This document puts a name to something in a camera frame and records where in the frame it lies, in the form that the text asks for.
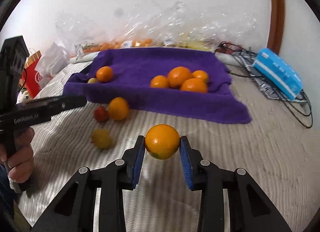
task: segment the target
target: triangular cutout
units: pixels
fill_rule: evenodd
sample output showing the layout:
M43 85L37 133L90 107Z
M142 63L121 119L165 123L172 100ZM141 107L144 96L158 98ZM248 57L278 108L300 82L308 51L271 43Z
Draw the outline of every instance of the triangular cutout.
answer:
M75 202L77 190L78 184L74 183L57 203L54 208L54 212L69 217L72 214L73 203Z
M270 214L270 209L259 197L258 193L253 189L251 185L247 185L247 192L251 207L251 213L254 217Z

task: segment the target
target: striped tablecloth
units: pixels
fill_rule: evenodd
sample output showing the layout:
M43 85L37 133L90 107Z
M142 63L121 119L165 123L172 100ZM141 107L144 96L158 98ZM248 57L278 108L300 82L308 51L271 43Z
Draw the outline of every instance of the striped tablecloth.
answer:
M41 90L38 98L62 94L63 85L88 63L67 66ZM252 122L223 125L204 120L131 110L124 123L109 120L115 146L99 150L90 142L97 104L63 112L52 121L34 126L32 142L35 171L31 188L23 193L19 208L33 226L48 204L81 167L105 167L134 146L138 135L165 123L186 135L191 147L218 167L245 168L272 200L293 231L302 231L320 206L319 133L306 130L282 103L267 100L250 79L235 77L231 90L249 109ZM225 193L225 205L228 199ZM188 190L179 154L160 161L145 154L140 181L134 191L124 191L127 231L196 231L200 192ZM97 195L96 213L99 195ZM225 211L226 231L229 215ZM98 231L95 218L94 231Z

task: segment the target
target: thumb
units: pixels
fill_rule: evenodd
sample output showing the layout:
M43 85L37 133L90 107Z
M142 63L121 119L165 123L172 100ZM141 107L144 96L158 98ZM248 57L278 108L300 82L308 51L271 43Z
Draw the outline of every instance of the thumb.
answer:
M5 147L0 143L0 160L5 162L7 160L7 153Z

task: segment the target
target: blue jeans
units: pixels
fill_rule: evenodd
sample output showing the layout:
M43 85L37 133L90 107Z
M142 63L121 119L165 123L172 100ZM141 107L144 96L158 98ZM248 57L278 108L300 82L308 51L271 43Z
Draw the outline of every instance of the blue jeans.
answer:
M0 201L3 201L4 207L14 216L13 200L17 199L17 194L10 188L8 174L3 165L0 164Z

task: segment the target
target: silver screw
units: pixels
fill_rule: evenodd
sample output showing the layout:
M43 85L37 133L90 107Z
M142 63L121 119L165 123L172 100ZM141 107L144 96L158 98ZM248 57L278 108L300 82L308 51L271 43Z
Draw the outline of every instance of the silver screw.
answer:
M237 173L239 174L239 175L245 175L247 172L245 171L245 169L237 169Z
M209 165L210 165L210 162L209 162L207 159L203 159L203 160L200 162L200 164L201 164L202 166L209 166Z
M87 171L88 171L88 168L87 168L87 167L81 167L81 168L79 169L79 173L80 173L80 174L85 174Z
M116 166L121 166L121 165L124 165L124 160L122 160L122 159L118 159L118 160L116 160Z

